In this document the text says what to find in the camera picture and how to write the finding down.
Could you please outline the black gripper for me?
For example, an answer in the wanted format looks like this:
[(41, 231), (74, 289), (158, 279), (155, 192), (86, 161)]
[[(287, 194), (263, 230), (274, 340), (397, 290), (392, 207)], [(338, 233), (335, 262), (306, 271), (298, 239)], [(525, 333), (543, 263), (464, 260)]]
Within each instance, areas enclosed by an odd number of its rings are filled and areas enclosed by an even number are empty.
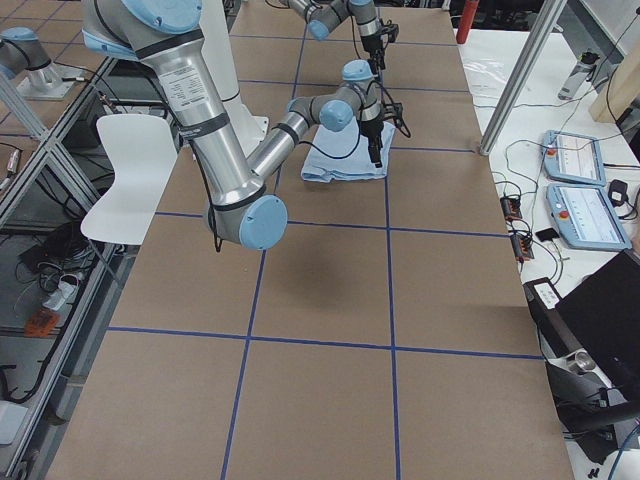
[(384, 120), (382, 118), (360, 122), (360, 134), (367, 138), (370, 161), (376, 168), (383, 166), (381, 157), (383, 129)]
[(382, 33), (376, 32), (362, 37), (362, 46), (369, 55), (369, 65), (372, 70), (385, 70), (385, 53)]

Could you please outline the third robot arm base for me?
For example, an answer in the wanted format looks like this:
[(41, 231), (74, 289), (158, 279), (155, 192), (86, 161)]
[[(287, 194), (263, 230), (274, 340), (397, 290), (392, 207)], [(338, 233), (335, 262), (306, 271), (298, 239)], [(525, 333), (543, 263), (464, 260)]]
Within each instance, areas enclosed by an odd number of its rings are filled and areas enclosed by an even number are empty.
[(54, 63), (33, 30), (12, 27), (1, 32), (1, 73), (9, 80), (26, 74), (17, 86), (26, 99), (59, 101), (84, 78), (85, 70)]

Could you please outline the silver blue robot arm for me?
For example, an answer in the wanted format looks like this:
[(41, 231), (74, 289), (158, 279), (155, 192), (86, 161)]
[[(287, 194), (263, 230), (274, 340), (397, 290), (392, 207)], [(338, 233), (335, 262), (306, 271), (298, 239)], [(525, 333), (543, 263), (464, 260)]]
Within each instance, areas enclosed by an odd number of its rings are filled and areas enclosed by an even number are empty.
[(222, 2), (85, 1), (82, 7), (89, 49), (140, 62), (157, 76), (200, 164), (215, 237), (253, 250), (279, 242), (288, 212), (281, 199), (267, 194), (266, 181), (314, 125), (339, 132), (357, 121), (370, 161), (382, 165), (383, 106), (367, 61), (348, 62), (334, 93), (292, 100), (282, 120), (249, 151), (218, 92), (223, 78), (235, 73)]
[(399, 26), (391, 21), (386, 23), (379, 17), (373, 1), (334, 0), (327, 5), (317, 5), (313, 1), (293, 0), (280, 1), (291, 8), (307, 24), (311, 35), (319, 41), (325, 40), (330, 33), (347, 19), (353, 20), (358, 27), (362, 47), (369, 55), (368, 63), (374, 75), (386, 69), (386, 45), (393, 43), (398, 35)]

